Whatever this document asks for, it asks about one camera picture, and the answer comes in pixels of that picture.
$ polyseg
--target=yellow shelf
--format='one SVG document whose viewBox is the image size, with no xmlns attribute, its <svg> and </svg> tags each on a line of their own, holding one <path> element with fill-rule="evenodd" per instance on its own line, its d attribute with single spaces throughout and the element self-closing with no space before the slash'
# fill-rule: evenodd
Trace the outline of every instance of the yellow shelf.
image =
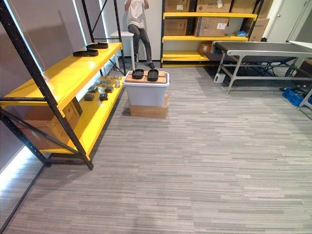
<svg viewBox="0 0 312 234">
<path fill-rule="evenodd" d="M 100 101 L 99 92 L 96 92 L 93 101 L 81 100 L 79 102 L 83 111 L 76 127 L 74 128 L 74 132 L 82 144 L 84 150 L 86 151 L 88 158 L 122 90 L 122 82 L 124 79 L 125 77 L 120 80 L 120 88 L 114 88 L 112 93 L 108 93 L 107 101 Z M 71 140 L 68 141 L 67 145 L 75 149 L 75 146 Z M 72 154 L 72 152 L 63 148 L 41 150 L 41 152 Z"/>
<path fill-rule="evenodd" d="M 209 61 L 207 57 L 201 56 L 197 51 L 164 51 L 163 61 Z"/>
<path fill-rule="evenodd" d="M 163 64 L 163 67 L 207 67 L 208 64 Z"/>
<path fill-rule="evenodd" d="M 162 42 L 165 40 L 232 40 L 232 41 L 248 41 L 246 37 L 224 36 L 224 37 L 195 37 L 195 36 L 163 36 Z"/>
<path fill-rule="evenodd" d="M 239 17 L 239 18 L 257 18 L 257 14 L 243 13 L 215 13 L 215 12 L 164 12 L 166 17 Z"/>
<path fill-rule="evenodd" d="M 62 110 L 101 67 L 122 47 L 120 42 L 109 43 L 108 49 L 98 49 L 96 57 L 68 56 L 44 72 L 46 83 Z M 42 98 L 42 94 L 31 79 L 10 92 L 5 98 Z M 35 101 L 2 101 L 1 105 L 47 105 Z"/>
</svg>

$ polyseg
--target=white door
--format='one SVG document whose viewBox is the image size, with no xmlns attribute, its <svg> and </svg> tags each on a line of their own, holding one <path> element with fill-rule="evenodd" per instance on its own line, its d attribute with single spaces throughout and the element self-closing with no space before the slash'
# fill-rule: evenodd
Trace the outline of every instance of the white door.
<svg viewBox="0 0 312 234">
<path fill-rule="evenodd" d="M 287 41 L 299 16 L 304 12 L 307 3 L 307 0 L 283 0 L 269 33 L 268 41 Z"/>
</svg>

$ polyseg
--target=blue crate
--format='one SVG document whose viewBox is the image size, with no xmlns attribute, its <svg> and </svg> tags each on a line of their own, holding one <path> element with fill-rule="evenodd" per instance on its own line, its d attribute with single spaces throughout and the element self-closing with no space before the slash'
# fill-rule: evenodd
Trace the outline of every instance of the blue crate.
<svg viewBox="0 0 312 234">
<path fill-rule="evenodd" d="M 286 98 L 292 105 L 299 106 L 303 98 L 299 97 L 294 91 L 289 87 L 283 92 L 283 97 Z M 309 103 L 312 104 L 312 97 L 309 98 Z"/>
</svg>

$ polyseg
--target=brown cardboard box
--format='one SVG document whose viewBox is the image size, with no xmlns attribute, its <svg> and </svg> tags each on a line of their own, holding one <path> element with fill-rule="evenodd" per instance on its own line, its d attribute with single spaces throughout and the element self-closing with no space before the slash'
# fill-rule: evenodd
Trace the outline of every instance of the brown cardboard box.
<svg viewBox="0 0 312 234">
<path fill-rule="evenodd" d="M 70 102 L 63 109 L 63 112 L 71 127 L 74 128 L 79 120 L 79 113 L 73 102 Z M 49 106 L 36 106 L 31 108 L 26 113 L 23 120 L 65 144 L 69 140 L 67 133 Z M 58 145 L 45 139 L 40 134 L 33 132 L 20 124 L 18 126 L 38 149 L 59 148 Z"/>
<path fill-rule="evenodd" d="M 187 19 L 165 19 L 165 36 L 186 35 Z"/>
<path fill-rule="evenodd" d="M 198 17 L 195 36 L 223 37 L 229 18 L 225 17 Z"/>
<path fill-rule="evenodd" d="M 258 18 L 266 18 L 268 16 L 268 13 L 270 11 L 271 5 L 273 3 L 273 0 L 264 0 L 260 14 L 258 16 Z M 255 8 L 255 10 L 253 11 L 255 14 L 258 12 L 258 6 Z"/>
<path fill-rule="evenodd" d="M 233 0 L 232 13 L 252 13 L 256 0 Z"/>
<path fill-rule="evenodd" d="M 197 0 L 197 12 L 229 12 L 232 0 L 221 0 L 219 8 L 218 0 Z"/>
<path fill-rule="evenodd" d="M 263 33 L 269 23 L 270 19 L 257 19 L 252 34 L 250 35 L 249 41 L 261 41 Z M 251 28 L 251 25 L 253 23 L 253 19 L 249 19 L 244 27 L 244 30 L 246 32 L 249 31 L 249 29 Z"/>
<path fill-rule="evenodd" d="M 133 106 L 130 105 L 131 116 L 149 117 L 149 118 L 166 118 L 169 107 L 169 95 L 166 94 L 163 106 Z"/>
<path fill-rule="evenodd" d="M 166 0 L 165 12 L 188 12 L 190 0 Z"/>
<path fill-rule="evenodd" d="M 202 56 L 205 56 L 204 53 L 210 53 L 211 52 L 211 47 L 212 47 L 213 42 L 212 41 L 206 41 L 202 42 L 199 45 L 198 53 Z"/>
</svg>

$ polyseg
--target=clear plastic container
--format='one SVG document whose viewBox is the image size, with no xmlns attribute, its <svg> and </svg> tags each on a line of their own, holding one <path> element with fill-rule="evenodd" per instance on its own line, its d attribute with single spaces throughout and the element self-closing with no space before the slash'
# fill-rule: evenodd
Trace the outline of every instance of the clear plastic container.
<svg viewBox="0 0 312 234">
<path fill-rule="evenodd" d="M 130 105 L 133 106 L 163 106 L 166 88 L 170 85 L 169 73 L 165 72 L 167 82 L 159 83 L 132 83 L 123 81 L 126 88 Z"/>
</svg>

